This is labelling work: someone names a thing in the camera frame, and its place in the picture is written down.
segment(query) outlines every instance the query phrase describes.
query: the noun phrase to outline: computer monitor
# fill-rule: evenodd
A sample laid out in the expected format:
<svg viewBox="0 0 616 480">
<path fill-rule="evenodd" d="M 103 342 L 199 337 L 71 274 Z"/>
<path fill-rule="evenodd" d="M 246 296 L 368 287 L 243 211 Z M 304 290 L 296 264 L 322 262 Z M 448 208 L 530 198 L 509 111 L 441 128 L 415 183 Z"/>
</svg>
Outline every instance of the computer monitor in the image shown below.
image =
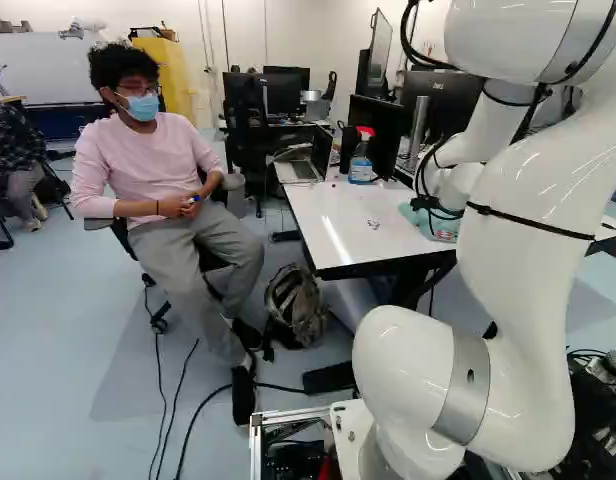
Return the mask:
<svg viewBox="0 0 616 480">
<path fill-rule="evenodd" d="M 381 178 L 390 178 L 395 170 L 403 123 L 402 105 L 362 95 L 350 96 L 348 125 L 372 127 L 375 131 L 368 158 L 373 171 Z"/>
<path fill-rule="evenodd" d="M 333 140 L 333 136 L 330 132 L 322 127 L 317 127 L 315 136 L 312 140 L 310 161 L 323 178 L 326 178 L 326 172 L 328 171 Z"/>
<path fill-rule="evenodd" d="M 268 114 L 294 114 L 301 106 L 301 76 L 294 73 L 224 72 L 224 93 L 229 105 L 259 104 L 262 101 L 261 80 L 268 84 Z"/>
<path fill-rule="evenodd" d="M 408 135 L 410 132 L 418 96 L 430 98 L 425 135 L 428 144 L 463 132 L 470 122 L 483 86 L 483 78 L 462 72 L 406 72 L 400 103 L 409 114 L 402 134 Z"/>
<path fill-rule="evenodd" d="M 264 73 L 297 73 L 301 75 L 301 89 L 303 91 L 310 90 L 310 69 L 309 68 L 264 65 Z"/>
<path fill-rule="evenodd" d="M 392 43 L 392 25 L 386 19 L 381 9 L 373 15 L 372 41 L 368 60 L 367 83 L 369 96 L 379 96 L 382 93 L 384 78 L 388 68 L 390 44 Z"/>
<path fill-rule="evenodd" d="M 253 75 L 224 72 L 223 78 L 226 102 L 230 105 L 237 105 L 239 102 L 247 101 L 249 97 L 261 95 L 261 84 Z"/>
<path fill-rule="evenodd" d="M 295 114 L 301 107 L 301 75 L 297 73 L 259 73 L 268 82 L 268 114 Z"/>
</svg>

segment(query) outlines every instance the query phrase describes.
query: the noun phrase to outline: whiteboard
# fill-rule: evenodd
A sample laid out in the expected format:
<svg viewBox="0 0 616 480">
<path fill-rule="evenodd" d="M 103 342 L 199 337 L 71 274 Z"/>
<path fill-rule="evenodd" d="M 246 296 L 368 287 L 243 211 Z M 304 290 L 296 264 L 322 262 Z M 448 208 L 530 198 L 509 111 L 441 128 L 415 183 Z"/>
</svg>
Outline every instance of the whiteboard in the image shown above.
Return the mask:
<svg viewBox="0 0 616 480">
<path fill-rule="evenodd" d="M 62 40 L 57 32 L 0 33 L 1 84 L 26 104 L 100 102 L 90 85 L 88 50 L 100 37 Z"/>
</svg>

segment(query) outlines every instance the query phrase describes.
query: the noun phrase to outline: curly black hair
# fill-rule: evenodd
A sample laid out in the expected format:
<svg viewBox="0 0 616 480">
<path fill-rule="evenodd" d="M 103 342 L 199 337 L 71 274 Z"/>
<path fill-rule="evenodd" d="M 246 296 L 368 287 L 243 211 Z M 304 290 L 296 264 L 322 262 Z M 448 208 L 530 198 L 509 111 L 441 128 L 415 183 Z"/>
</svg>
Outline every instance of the curly black hair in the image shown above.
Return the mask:
<svg viewBox="0 0 616 480">
<path fill-rule="evenodd" d="M 123 43 L 94 46 L 88 52 L 90 83 L 99 90 L 115 90 L 124 77 L 141 75 L 149 80 L 159 78 L 159 64 L 143 50 Z"/>
</svg>

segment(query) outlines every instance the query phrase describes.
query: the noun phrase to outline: chair wheel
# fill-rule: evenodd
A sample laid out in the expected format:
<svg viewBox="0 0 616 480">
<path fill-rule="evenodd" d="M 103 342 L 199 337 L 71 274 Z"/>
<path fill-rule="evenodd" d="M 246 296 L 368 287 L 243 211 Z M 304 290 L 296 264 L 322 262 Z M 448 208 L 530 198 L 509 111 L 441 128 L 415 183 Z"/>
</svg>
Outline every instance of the chair wheel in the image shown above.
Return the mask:
<svg viewBox="0 0 616 480">
<path fill-rule="evenodd" d="M 156 318 L 150 322 L 150 328 L 157 335 L 163 335 L 168 331 L 168 322 L 163 318 Z"/>
<path fill-rule="evenodd" d="M 141 274 L 141 280 L 144 282 L 144 285 L 147 287 L 154 287 L 156 285 L 155 281 L 147 273 Z"/>
</svg>

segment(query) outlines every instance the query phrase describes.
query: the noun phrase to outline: black shoe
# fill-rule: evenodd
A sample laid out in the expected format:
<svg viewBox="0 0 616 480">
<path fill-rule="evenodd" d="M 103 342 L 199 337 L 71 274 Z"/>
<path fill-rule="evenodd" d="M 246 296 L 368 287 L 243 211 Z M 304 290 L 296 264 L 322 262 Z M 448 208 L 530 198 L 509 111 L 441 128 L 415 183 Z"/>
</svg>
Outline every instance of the black shoe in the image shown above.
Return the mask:
<svg viewBox="0 0 616 480">
<path fill-rule="evenodd" d="M 246 367 L 232 369 L 232 418 L 238 427 L 250 425 L 255 411 L 255 383 Z"/>
<path fill-rule="evenodd" d="M 257 351 L 261 349 L 261 344 L 263 343 L 263 337 L 259 331 L 246 322 L 244 322 L 241 318 L 235 317 L 232 321 L 232 331 L 239 337 L 241 343 L 244 348 L 251 351 Z"/>
</svg>

